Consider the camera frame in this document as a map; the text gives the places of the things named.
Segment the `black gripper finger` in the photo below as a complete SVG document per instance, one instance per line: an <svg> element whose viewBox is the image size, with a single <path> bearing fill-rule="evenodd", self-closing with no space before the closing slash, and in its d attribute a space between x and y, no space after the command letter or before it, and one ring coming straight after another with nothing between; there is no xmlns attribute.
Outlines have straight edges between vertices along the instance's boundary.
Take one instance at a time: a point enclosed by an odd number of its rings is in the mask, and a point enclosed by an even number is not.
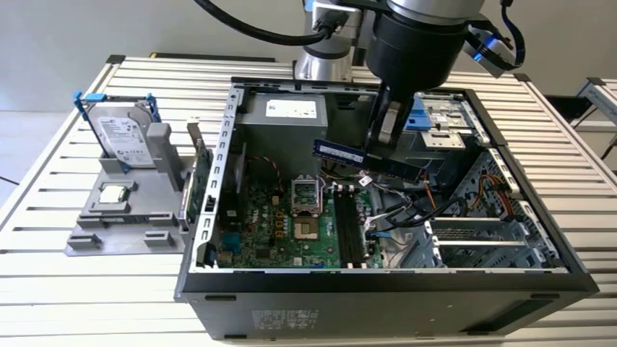
<svg viewBox="0 0 617 347"><path fill-rule="evenodd" d="M413 104L413 93L398 93L388 85L378 86L362 147L366 155L406 163L405 150L398 149L398 142Z"/></svg>

